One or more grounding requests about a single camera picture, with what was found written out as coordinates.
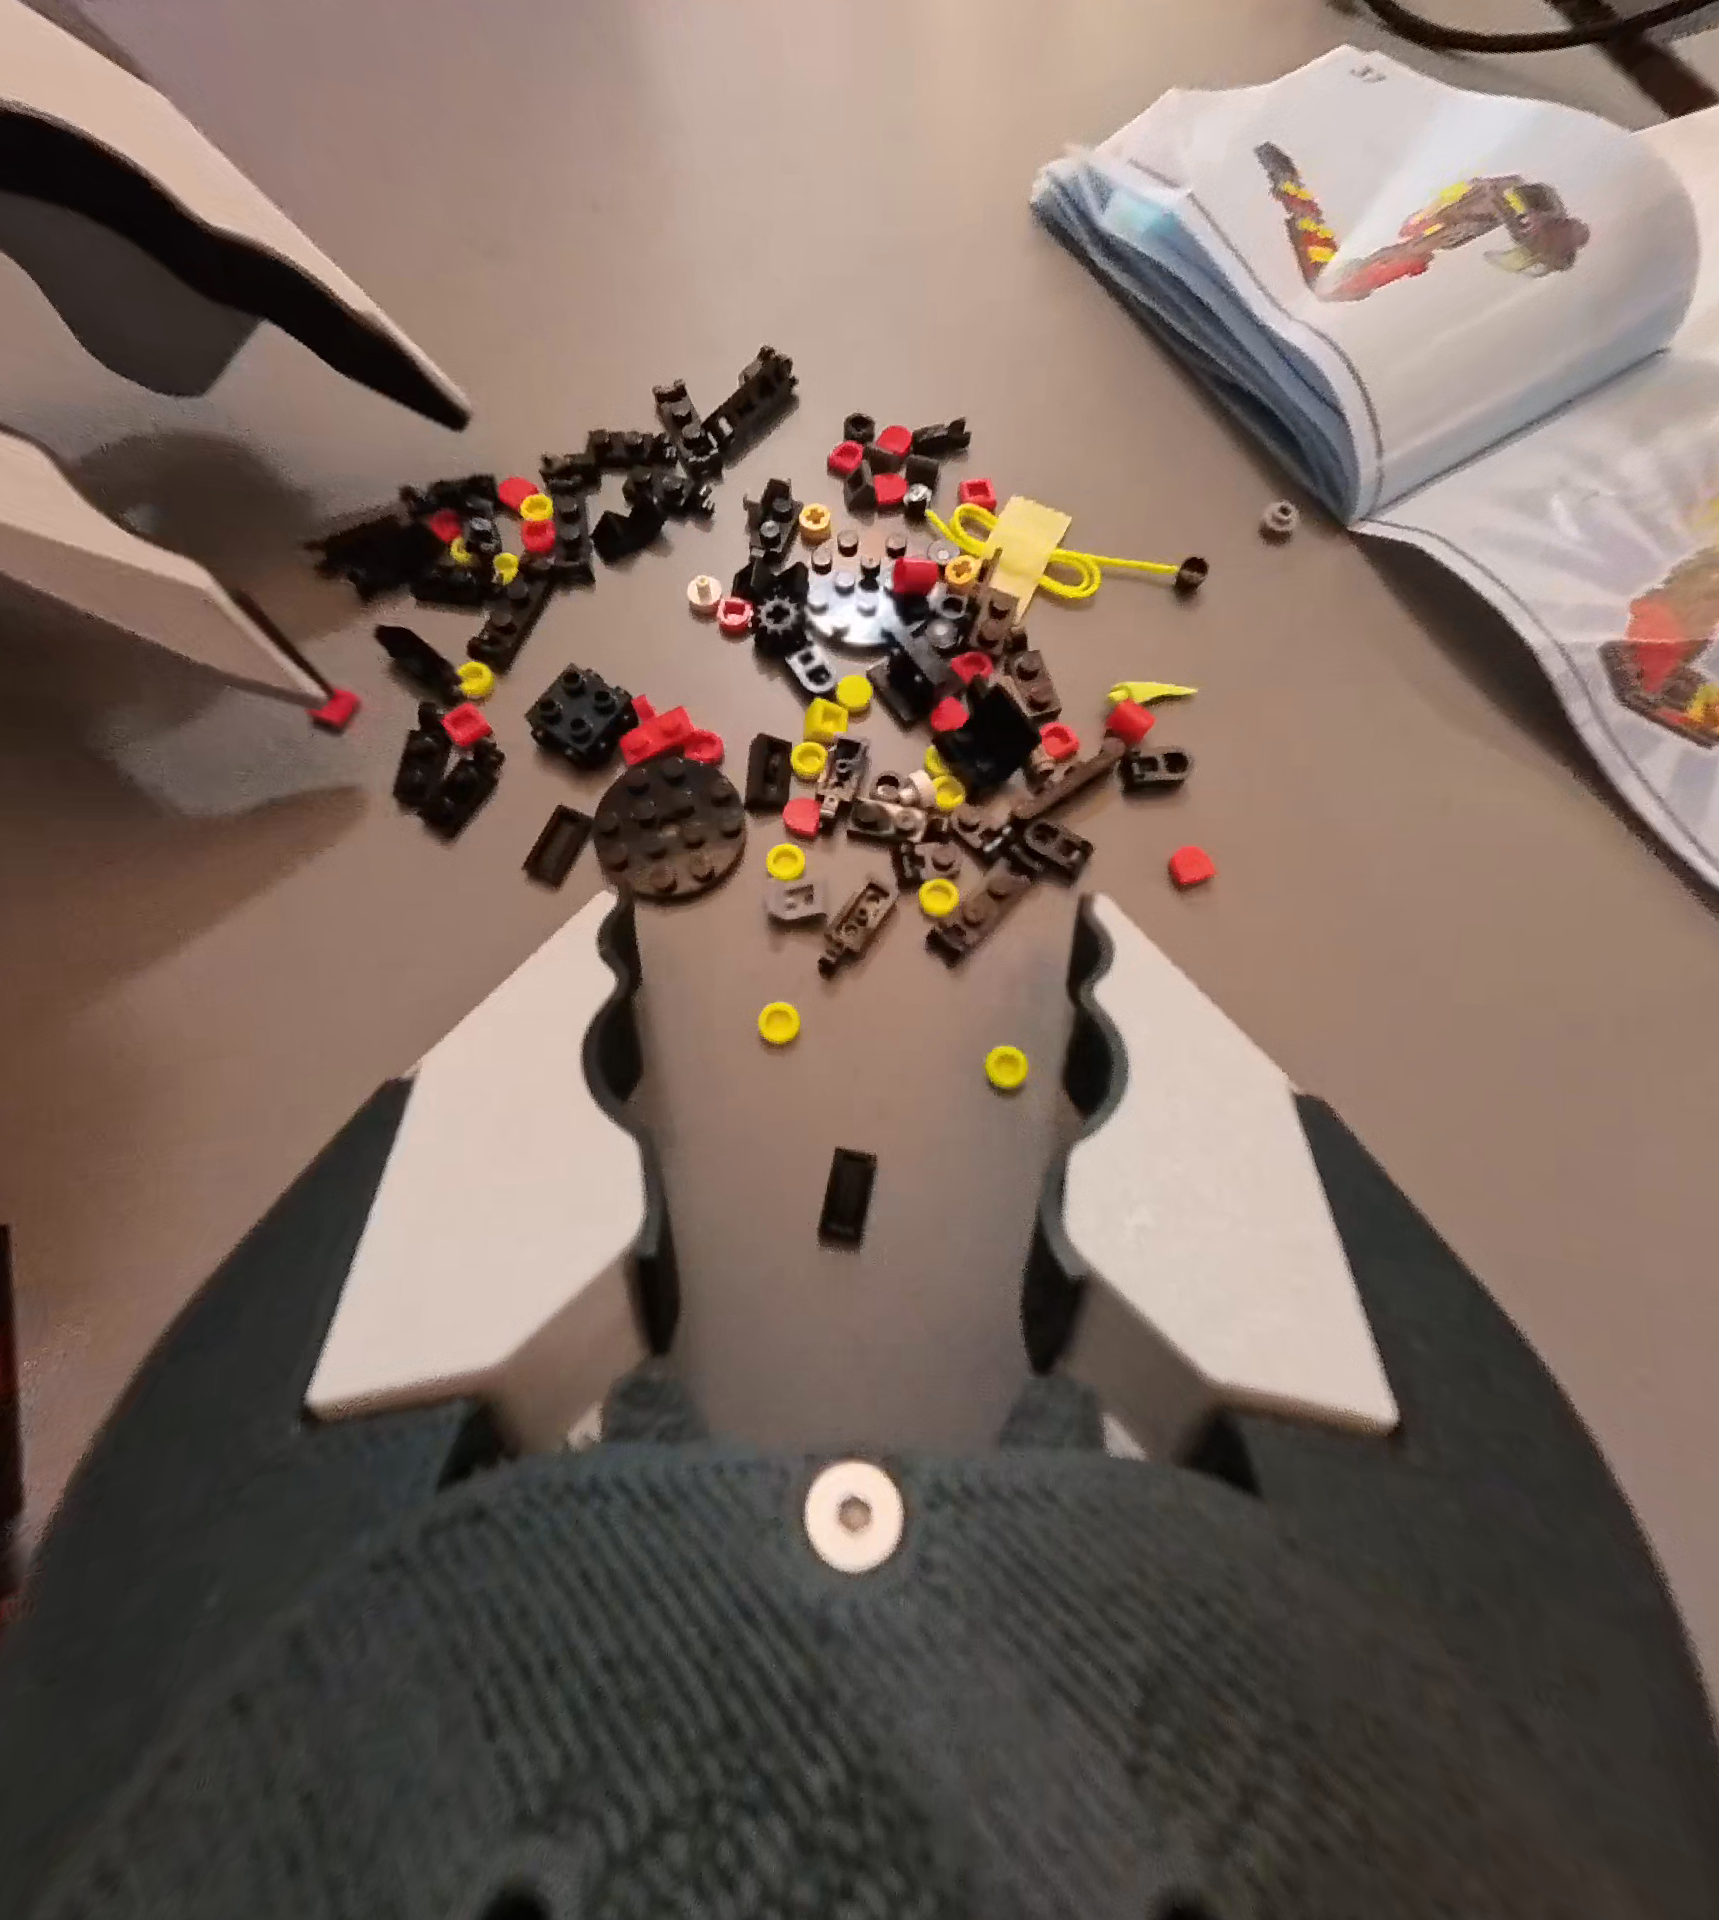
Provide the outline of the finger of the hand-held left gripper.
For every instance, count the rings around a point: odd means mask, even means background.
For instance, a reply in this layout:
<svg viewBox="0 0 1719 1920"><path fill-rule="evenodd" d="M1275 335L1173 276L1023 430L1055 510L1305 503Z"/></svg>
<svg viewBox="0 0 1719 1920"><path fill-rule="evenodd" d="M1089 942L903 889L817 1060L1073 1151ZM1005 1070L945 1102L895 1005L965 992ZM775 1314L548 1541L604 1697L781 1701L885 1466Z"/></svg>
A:
<svg viewBox="0 0 1719 1920"><path fill-rule="evenodd" d="M466 394L164 94L0 2L0 252L106 368L206 394L270 324L460 430Z"/></svg>
<svg viewBox="0 0 1719 1920"><path fill-rule="evenodd" d="M0 429L0 606L128 636L302 708L336 694L198 561L104 514L38 444Z"/></svg>

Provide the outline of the pile of lego pieces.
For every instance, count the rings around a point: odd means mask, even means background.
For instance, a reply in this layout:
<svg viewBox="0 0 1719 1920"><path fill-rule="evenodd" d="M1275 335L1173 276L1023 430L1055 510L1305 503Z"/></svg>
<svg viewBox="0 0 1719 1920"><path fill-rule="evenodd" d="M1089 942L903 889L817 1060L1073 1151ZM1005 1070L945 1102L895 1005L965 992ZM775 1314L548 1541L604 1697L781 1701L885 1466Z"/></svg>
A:
<svg viewBox="0 0 1719 1920"><path fill-rule="evenodd" d="M488 717L488 700L540 619L644 561L678 524L709 521L727 467L795 399L793 361L765 346L707 412L684 383L658 387L652 429L594 429L584 446L546 455L536 476L404 486L302 547L316 574L368 606L410 598L420 612L478 621L462 647L398 619L374 629L392 677L418 699L392 777L404 817L442 845L482 817L508 767L508 722ZM1191 779L1191 756L1155 739L1159 708L1191 691L1117 683L1083 736L1025 612L1037 592L1071 598L1111 570L1183 595L1207 564L1059 550L1061 517L1001 503L975 476L959 480L953 514L937 517L937 485L967 449L961 416L909 429L851 412L825 462L837 505L801 498L781 476L743 498L741 564L725 579L699 573L684 590L695 627L747 647L799 702L791 733L751 734L741 777L687 704L656 702L590 664L572 662L626 689L638 715L606 769L582 773L544 752L526 722L540 759L580 777L614 782L656 756L717 764L741 794L747 841L755 823L775 823L761 859L765 914L817 933L825 979L855 967L903 900L927 948L963 964L1037 885L1083 879L1093 848L1067 823L1071 808L1093 792L1177 797ZM528 883L558 892L584 861L598 867L596 805L554 805L522 864Z"/></svg>

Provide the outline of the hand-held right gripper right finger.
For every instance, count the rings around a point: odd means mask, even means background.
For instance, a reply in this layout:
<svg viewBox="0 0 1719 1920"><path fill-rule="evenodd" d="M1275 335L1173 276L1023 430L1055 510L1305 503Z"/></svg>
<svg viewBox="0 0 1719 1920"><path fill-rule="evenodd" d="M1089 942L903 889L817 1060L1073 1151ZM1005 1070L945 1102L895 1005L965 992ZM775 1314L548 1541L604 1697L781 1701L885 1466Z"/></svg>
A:
<svg viewBox="0 0 1719 1920"><path fill-rule="evenodd" d="M1131 1459L1247 1415L1387 1439L1399 1402L1287 1075L1105 894L1077 902L1063 1097L1023 1270L1039 1377Z"/></svg>

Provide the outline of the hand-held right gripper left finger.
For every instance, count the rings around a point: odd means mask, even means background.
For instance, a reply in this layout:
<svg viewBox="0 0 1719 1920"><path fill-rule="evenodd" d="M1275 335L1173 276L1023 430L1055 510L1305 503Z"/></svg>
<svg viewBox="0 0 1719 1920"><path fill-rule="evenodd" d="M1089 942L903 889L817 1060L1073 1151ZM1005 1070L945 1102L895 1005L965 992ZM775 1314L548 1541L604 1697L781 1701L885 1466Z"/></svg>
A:
<svg viewBox="0 0 1719 1920"><path fill-rule="evenodd" d="M630 1111L640 985L634 905L598 894L404 1080L314 1419L468 1401L500 1429L586 1429L670 1349L678 1254Z"/></svg>

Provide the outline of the lego instruction booklet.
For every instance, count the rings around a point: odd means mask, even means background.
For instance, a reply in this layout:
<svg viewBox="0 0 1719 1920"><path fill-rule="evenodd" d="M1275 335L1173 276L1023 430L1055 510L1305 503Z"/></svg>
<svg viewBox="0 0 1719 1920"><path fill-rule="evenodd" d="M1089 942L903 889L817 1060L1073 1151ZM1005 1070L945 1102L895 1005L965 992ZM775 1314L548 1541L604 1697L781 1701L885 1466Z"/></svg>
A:
<svg viewBox="0 0 1719 1920"><path fill-rule="evenodd" d="M1639 133L1343 46L1167 91L1031 210L1329 517L1499 615L1719 892L1719 363Z"/></svg>

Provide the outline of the black square lego brick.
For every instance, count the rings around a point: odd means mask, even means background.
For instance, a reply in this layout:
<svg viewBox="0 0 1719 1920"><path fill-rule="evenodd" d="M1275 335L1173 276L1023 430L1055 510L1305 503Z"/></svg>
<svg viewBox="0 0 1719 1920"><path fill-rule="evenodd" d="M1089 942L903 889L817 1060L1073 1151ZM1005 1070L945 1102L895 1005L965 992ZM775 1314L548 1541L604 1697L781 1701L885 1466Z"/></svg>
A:
<svg viewBox="0 0 1719 1920"><path fill-rule="evenodd" d="M582 773L606 769L638 725L632 694L598 670L568 664L526 712L536 747Z"/></svg>

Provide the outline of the black round lego plate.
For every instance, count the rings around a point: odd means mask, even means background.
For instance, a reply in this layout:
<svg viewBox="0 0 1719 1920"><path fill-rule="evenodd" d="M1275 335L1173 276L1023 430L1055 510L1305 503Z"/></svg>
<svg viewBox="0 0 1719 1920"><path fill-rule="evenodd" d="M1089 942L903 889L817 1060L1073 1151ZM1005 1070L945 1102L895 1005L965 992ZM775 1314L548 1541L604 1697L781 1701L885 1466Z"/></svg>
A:
<svg viewBox="0 0 1719 1920"><path fill-rule="evenodd" d="M739 869L747 813L717 764L662 754L606 788L590 845L610 889L642 902L697 900Z"/></svg>

